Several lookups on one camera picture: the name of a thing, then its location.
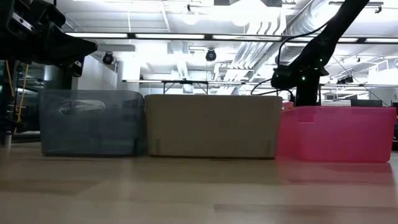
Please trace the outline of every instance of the security camera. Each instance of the security camera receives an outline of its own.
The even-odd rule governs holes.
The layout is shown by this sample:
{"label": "security camera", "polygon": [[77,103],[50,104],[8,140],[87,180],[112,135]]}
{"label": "security camera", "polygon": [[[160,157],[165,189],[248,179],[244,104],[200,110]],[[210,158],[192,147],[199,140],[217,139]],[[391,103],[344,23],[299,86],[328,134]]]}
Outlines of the security camera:
{"label": "security camera", "polygon": [[106,52],[105,56],[102,58],[102,62],[105,65],[112,65],[114,61],[113,53],[112,52]]}
{"label": "security camera", "polygon": [[213,62],[214,60],[216,60],[216,58],[217,58],[217,55],[216,55],[216,52],[214,51],[214,49],[209,49],[206,54],[206,60],[208,62]]}

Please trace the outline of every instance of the fluorescent light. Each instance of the fluorescent light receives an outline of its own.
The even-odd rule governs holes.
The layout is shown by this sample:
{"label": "fluorescent light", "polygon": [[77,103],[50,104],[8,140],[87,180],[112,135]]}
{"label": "fluorescent light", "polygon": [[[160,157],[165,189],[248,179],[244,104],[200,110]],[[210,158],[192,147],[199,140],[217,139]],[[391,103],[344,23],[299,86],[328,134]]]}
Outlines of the fluorescent light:
{"label": "fluorescent light", "polygon": [[138,39],[204,39],[203,34],[136,34]]}
{"label": "fluorescent light", "polygon": [[187,11],[183,17],[183,21],[188,25],[195,25],[199,21],[198,11]]}
{"label": "fluorescent light", "polygon": [[245,69],[245,68],[229,68],[228,70],[254,72],[254,69]]}
{"label": "fluorescent light", "polygon": [[290,40],[289,42],[309,42],[312,39],[313,39],[313,37],[297,37],[297,38]]}
{"label": "fluorescent light", "polygon": [[322,86],[328,86],[328,87],[362,87],[362,85],[359,85],[359,84],[322,84]]}
{"label": "fluorescent light", "polygon": [[84,33],[84,32],[67,32],[72,37],[80,38],[128,38],[127,34],[119,33]]}
{"label": "fluorescent light", "polygon": [[253,82],[247,82],[245,85],[257,85],[258,83],[253,83]]}
{"label": "fluorescent light", "polygon": [[199,50],[199,51],[206,51],[207,47],[204,46],[189,46],[189,50]]}
{"label": "fluorescent light", "polygon": [[398,39],[395,38],[368,38],[365,40],[366,43],[398,43]]}
{"label": "fluorescent light", "polygon": [[286,43],[286,47],[305,47],[307,43]]}
{"label": "fluorescent light", "polygon": [[160,80],[123,80],[129,83],[162,83]]}
{"label": "fluorescent light", "polygon": [[349,37],[342,37],[338,40],[339,43],[355,43],[358,41],[358,38],[349,38]]}
{"label": "fluorescent light", "polygon": [[365,84],[365,87],[372,87],[372,88],[397,88],[398,85],[375,85],[375,84]]}
{"label": "fluorescent light", "polygon": [[[82,1],[82,2],[105,2],[105,3],[159,3],[156,0],[73,0],[73,1]],[[167,1],[166,4],[182,4],[185,3],[184,0],[179,1]],[[190,4],[200,4],[201,1],[189,1]]]}
{"label": "fluorescent light", "polygon": [[280,41],[281,37],[273,36],[260,36],[260,35],[213,35],[214,40],[268,40],[268,41]]}
{"label": "fluorescent light", "polygon": [[219,84],[219,85],[242,85],[244,82],[209,82],[209,84]]}

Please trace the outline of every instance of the gray translucent bin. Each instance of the gray translucent bin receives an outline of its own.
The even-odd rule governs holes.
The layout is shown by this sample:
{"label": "gray translucent bin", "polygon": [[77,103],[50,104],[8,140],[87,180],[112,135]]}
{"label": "gray translucent bin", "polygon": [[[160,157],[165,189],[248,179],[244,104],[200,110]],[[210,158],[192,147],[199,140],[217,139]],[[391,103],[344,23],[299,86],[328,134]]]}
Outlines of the gray translucent bin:
{"label": "gray translucent bin", "polygon": [[146,148],[144,99],[132,91],[45,90],[40,132],[47,156],[134,156]]}

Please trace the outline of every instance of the storage bin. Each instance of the storage bin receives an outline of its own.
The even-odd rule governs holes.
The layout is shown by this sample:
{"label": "storage bin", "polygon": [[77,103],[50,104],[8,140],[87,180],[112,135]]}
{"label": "storage bin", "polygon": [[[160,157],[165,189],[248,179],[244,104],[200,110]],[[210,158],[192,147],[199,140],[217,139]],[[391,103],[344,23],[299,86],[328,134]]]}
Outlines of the storage bin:
{"label": "storage bin", "polygon": [[278,155],[303,161],[387,162],[395,123],[395,108],[294,108],[282,113]]}
{"label": "storage bin", "polygon": [[274,158],[282,98],[147,95],[152,156]]}
{"label": "storage bin", "polygon": [[132,91],[40,93],[42,153],[132,156],[146,148],[144,99]]}

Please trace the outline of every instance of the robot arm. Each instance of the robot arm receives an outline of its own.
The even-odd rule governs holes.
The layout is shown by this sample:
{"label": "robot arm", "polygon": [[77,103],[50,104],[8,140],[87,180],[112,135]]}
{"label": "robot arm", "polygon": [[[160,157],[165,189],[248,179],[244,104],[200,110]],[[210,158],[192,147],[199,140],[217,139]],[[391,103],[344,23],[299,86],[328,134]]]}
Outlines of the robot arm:
{"label": "robot arm", "polygon": [[324,30],[304,47],[290,65],[278,65],[271,85],[277,89],[297,87],[295,106],[313,106],[321,76],[329,75],[325,65],[333,56],[340,37],[354,22],[369,0],[346,0]]}
{"label": "robot arm", "polygon": [[0,0],[0,59],[67,67],[97,50],[64,34],[65,16],[43,0]]}

